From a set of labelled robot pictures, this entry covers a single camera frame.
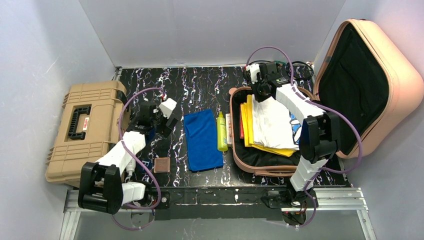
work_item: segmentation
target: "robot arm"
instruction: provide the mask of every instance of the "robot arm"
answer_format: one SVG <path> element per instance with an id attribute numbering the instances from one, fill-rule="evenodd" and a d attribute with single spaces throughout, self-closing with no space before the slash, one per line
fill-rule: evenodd
<path id="1" fill-rule="evenodd" d="M 81 170 L 78 205 L 84 209 L 116 214 L 122 205 L 144 198 L 146 186 L 139 182 L 122 183 L 124 170 L 132 175 L 135 167 L 133 155 L 140 152 L 155 134 L 167 137 L 177 124 L 172 114 L 176 102 L 168 99 L 159 107 L 154 103 L 142 103 L 140 111 L 130 122 L 128 129 L 106 155 L 96 162 L 87 162 Z"/>
<path id="2" fill-rule="evenodd" d="M 282 77 L 275 62 L 252 64 L 246 71 L 258 102 L 273 97 L 288 108 L 302 126 L 300 162 L 290 178 L 284 199 L 288 203 L 303 202 L 304 190 L 312 189 L 314 175 L 340 149 L 339 117 L 300 98 L 294 92 L 297 88 Z"/>

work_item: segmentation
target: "pink suitcase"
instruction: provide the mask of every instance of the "pink suitcase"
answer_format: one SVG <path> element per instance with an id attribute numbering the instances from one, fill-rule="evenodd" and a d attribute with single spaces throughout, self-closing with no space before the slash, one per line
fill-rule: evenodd
<path id="1" fill-rule="evenodd" d="M 243 171 L 259 176 L 291 176 L 299 162 L 298 155 L 270 155 L 244 147 L 238 138 L 237 111 L 247 94 L 252 94 L 250 88 L 241 87 L 230 98 L 235 163 Z M 418 107 L 423 95 L 422 77 L 379 26 L 372 21 L 349 19 L 338 28 L 317 74 L 313 97 L 308 96 L 353 123 L 366 156 Z M 340 135 L 337 155 L 344 159 L 357 157 L 358 142 L 344 121 L 340 121 Z"/>

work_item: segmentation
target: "folded white shirt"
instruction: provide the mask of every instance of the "folded white shirt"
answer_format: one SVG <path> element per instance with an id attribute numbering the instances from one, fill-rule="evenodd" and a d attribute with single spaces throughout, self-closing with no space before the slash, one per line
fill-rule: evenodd
<path id="1" fill-rule="evenodd" d="M 253 141 L 273 149 L 299 150 L 302 127 L 293 114 L 270 97 L 257 102 L 252 95 Z"/>

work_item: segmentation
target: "black tabletop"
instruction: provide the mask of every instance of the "black tabletop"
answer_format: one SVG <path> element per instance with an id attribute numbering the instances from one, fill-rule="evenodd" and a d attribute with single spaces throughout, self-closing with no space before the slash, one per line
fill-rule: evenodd
<path id="1" fill-rule="evenodd" d="M 230 112 L 231 88 L 246 86 L 242 67 L 175 67 L 175 68 L 132 68 L 123 69 L 119 80 L 128 90 L 127 96 L 146 88 L 159 87 L 166 91 L 169 98 L 177 102 L 174 110 L 180 121 L 172 134 L 162 139 L 156 137 L 141 152 L 140 159 L 152 167 L 152 159 L 170 157 L 170 173 L 156 173 L 155 177 L 162 187 L 258 187 L 282 185 L 288 178 L 255 176 L 237 167 L 232 151 L 223 153 L 224 165 L 201 172 L 191 172 L 188 168 L 187 144 L 183 127 L 184 115 L 211 109 L 217 117 L 222 111 Z M 299 86 L 312 92 L 311 80 L 302 80 Z M 148 92 L 133 101 L 132 113 L 136 113 L 139 101 L 160 101 L 158 91 Z M 337 160 L 331 160 L 327 166 L 340 170 Z M 141 167 L 135 171 L 138 180 L 151 181 Z M 315 185 L 346 186 L 347 180 L 341 174 L 323 171 L 317 177 Z"/>

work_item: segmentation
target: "red label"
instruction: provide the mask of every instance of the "red label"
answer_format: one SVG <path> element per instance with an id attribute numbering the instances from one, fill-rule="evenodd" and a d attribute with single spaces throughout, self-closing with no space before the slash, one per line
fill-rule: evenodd
<path id="1" fill-rule="evenodd" d="M 85 120 L 84 120 L 84 125 L 82 126 L 82 130 L 84 131 L 84 130 L 87 130 L 87 127 L 88 127 L 88 125 L 89 125 L 89 117 L 86 117 L 85 118 Z"/>

